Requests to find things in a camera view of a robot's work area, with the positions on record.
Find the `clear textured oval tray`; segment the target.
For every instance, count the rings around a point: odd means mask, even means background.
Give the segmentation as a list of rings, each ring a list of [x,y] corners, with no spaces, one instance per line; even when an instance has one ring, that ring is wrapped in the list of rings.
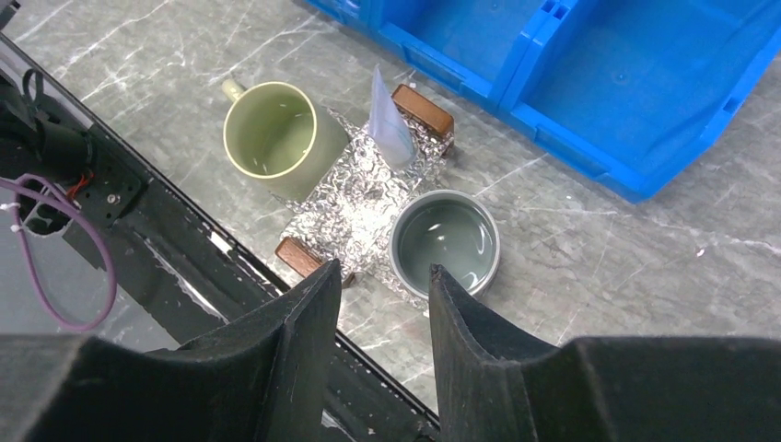
[[[436,134],[404,113],[416,157],[407,168],[396,170],[382,158],[366,126],[337,111],[331,115],[350,142],[304,201],[284,202],[293,216],[280,237],[295,240],[320,261],[339,260],[345,282],[370,274],[405,301],[424,308],[425,298],[406,288],[392,269],[391,231],[409,202],[437,187],[455,135]]]

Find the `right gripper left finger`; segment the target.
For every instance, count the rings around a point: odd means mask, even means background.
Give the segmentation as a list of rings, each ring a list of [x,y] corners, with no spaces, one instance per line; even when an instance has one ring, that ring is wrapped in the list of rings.
[[[1,339],[5,441],[316,441],[342,294],[324,263],[176,350],[91,335]]]

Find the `white toothpaste tube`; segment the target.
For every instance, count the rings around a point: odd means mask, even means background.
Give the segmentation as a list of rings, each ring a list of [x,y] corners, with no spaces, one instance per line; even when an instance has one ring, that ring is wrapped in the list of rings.
[[[378,64],[372,77],[367,131],[390,168],[406,169],[414,162],[416,149],[410,129],[383,81]]]

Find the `clear holder with wooden ends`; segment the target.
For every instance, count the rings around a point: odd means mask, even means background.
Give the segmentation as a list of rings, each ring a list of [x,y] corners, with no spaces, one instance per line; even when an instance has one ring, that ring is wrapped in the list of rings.
[[[391,97],[411,132],[413,162],[392,169],[366,125],[330,113],[346,130],[349,143],[305,200],[284,202],[293,216],[274,251],[300,276],[337,259],[343,284],[352,284],[357,274],[386,256],[393,222],[445,167],[454,146],[454,117],[406,85],[397,86]]]

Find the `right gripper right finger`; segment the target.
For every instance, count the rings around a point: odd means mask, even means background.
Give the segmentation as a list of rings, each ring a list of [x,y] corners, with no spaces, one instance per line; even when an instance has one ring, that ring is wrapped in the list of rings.
[[[429,311],[444,441],[776,441],[780,344],[585,336],[557,347],[439,264]]]

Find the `grey ceramic mug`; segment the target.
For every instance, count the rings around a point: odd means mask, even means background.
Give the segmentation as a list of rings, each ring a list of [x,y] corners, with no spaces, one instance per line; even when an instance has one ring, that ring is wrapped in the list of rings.
[[[429,267],[444,266],[473,297],[494,282],[501,259],[498,225],[467,193],[426,192],[401,210],[390,229],[388,254],[406,292],[428,299]]]

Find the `green ceramic mug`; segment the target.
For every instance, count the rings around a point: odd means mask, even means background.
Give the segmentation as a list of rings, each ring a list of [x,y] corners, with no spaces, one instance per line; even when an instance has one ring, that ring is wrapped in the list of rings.
[[[270,193],[306,200],[350,143],[343,125],[302,89],[279,81],[221,85],[231,106],[223,124],[228,159]]]

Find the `blue three-compartment bin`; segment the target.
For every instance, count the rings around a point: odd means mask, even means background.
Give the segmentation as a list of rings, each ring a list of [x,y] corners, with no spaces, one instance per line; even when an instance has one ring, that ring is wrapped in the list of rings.
[[[764,1],[319,1],[625,200],[725,131],[780,49]]]

